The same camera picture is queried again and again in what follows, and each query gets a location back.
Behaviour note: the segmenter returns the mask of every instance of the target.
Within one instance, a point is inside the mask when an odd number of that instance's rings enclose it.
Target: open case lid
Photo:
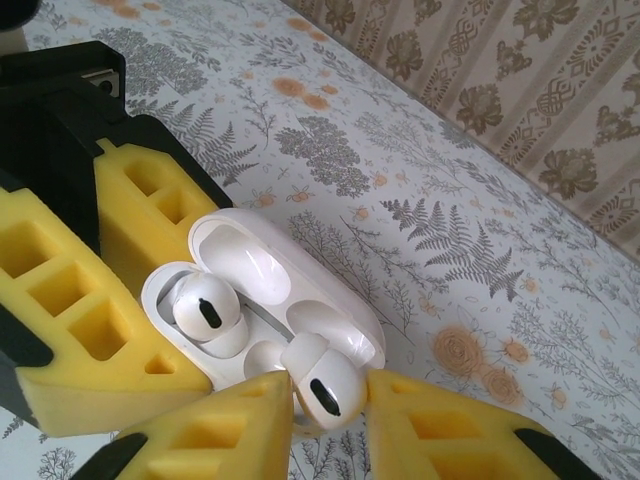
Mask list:
[[[263,216],[219,210],[197,220],[188,241],[200,268],[225,279],[294,335],[320,334],[356,366],[384,368],[384,333],[371,308]]]

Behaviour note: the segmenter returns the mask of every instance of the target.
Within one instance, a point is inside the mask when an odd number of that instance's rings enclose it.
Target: patterned wallpaper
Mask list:
[[[286,0],[640,257],[639,0]]]

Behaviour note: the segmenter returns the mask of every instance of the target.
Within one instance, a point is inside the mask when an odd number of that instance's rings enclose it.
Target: orange flower print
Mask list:
[[[582,264],[585,267],[593,267],[594,261],[587,257],[582,257]]]
[[[253,200],[244,202],[243,205],[249,205],[251,208],[270,207],[275,203],[275,199],[277,198],[273,193],[271,193],[272,190],[273,187],[269,187],[264,192],[252,190],[251,193],[253,193]]]
[[[482,372],[482,385],[491,398],[503,404],[516,407],[524,400],[518,381],[505,368],[493,368],[485,365]]]
[[[298,30],[299,32],[306,32],[311,30],[313,26],[302,18],[290,18],[287,20],[287,24],[293,28],[294,30]]]
[[[324,33],[322,32],[309,32],[309,36],[311,38],[313,38],[316,42],[326,42],[327,40],[329,40],[329,37],[327,37]]]
[[[551,388],[542,387],[542,391],[546,392],[546,397],[551,400],[551,409],[554,412],[556,410],[564,410],[568,398],[562,387],[559,387],[556,382],[553,382]]]
[[[526,363],[529,360],[529,350],[513,338],[508,342],[502,342],[504,353],[516,363]]]
[[[471,377],[484,364],[484,352],[471,331],[464,327],[447,327],[436,335],[433,353],[438,363],[451,375]]]
[[[104,5],[105,7],[117,7],[118,5],[124,5],[127,0],[93,0],[96,5]]]
[[[407,180],[407,174],[404,173],[404,170],[402,170],[401,172],[396,173],[396,180],[398,180],[398,183],[400,183],[400,184],[409,183],[409,180]]]
[[[520,290],[526,290],[527,292],[535,295],[540,290],[538,286],[538,282],[531,275],[527,275],[522,280],[522,284],[520,285]]]
[[[122,18],[138,19],[140,18],[140,11],[137,8],[130,7],[129,5],[120,5],[114,7],[113,12]]]
[[[371,179],[373,180],[374,188],[384,187],[388,181],[387,177],[380,172],[372,174]]]
[[[482,209],[484,208],[477,196],[473,200],[469,200],[469,205],[477,208],[480,211],[482,211]]]
[[[88,25],[89,22],[87,22],[86,20],[83,20],[82,18],[73,16],[69,18],[69,23],[71,25],[82,26],[82,25]]]
[[[326,110],[327,108],[329,108],[329,102],[327,102],[327,100],[320,95],[313,95],[311,93],[308,93],[302,97],[302,100],[305,104],[307,104],[314,110]]]
[[[369,218],[369,210],[363,205],[360,205],[358,208],[352,208],[351,213],[353,213],[353,220],[358,220],[360,222]]]
[[[302,190],[299,190],[295,185],[291,185],[291,188],[293,188],[294,192],[296,193],[294,193],[293,195],[289,195],[286,199],[287,202],[289,200],[293,200],[296,203],[301,203],[309,200],[309,197],[315,197],[315,194],[308,192],[309,185],[304,187]]]
[[[600,329],[600,332],[598,332],[600,334],[600,338],[602,338],[603,340],[607,340],[609,342],[613,342],[616,343],[616,337],[613,336],[613,334],[609,331],[609,329],[607,327],[602,327]]]
[[[429,292],[429,295],[425,295],[424,292],[420,293],[420,299],[418,303],[420,304],[420,310],[429,315],[430,317],[440,318],[440,312],[444,312],[444,309],[436,307],[433,303],[431,303],[431,296],[433,292]]]
[[[144,8],[146,8],[147,10],[151,10],[153,12],[157,12],[158,10],[162,9],[162,7],[160,5],[158,5],[157,3],[152,3],[152,2],[145,2],[142,4],[142,6]]]
[[[328,93],[329,95],[335,95],[338,93],[338,89],[336,87],[332,87],[331,85],[325,85],[321,88],[324,93]]]
[[[298,80],[287,77],[278,77],[273,81],[273,87],[287,97],[299,97],[305,91],[304,85]]]

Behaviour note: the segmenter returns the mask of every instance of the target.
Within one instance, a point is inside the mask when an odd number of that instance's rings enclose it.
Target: earbud tip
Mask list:
[[[282,352],[280,362],[295,383],[302,379],[318,363],[329,348],[329,341],[315,333],[301,332],[293,337]]]
[[[230,329],[213,340],[200,344],[200,348],[212,357],[232,358],[238,355],[249,343],[249,326],[244,315]]]

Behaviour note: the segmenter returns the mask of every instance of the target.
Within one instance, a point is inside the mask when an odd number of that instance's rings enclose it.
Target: tablecloth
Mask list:
[[[278,0],[45,1],[25,30],[31,49],[123,53],[129,112],[366,299],[387,368],[640,477],[640,267],[462,132]],[[6,411],[0,432],[0,476],[20,480],[68,479],[113,436],[48,438]],[[289,478],[371,478],[364,432],[296,445]]]

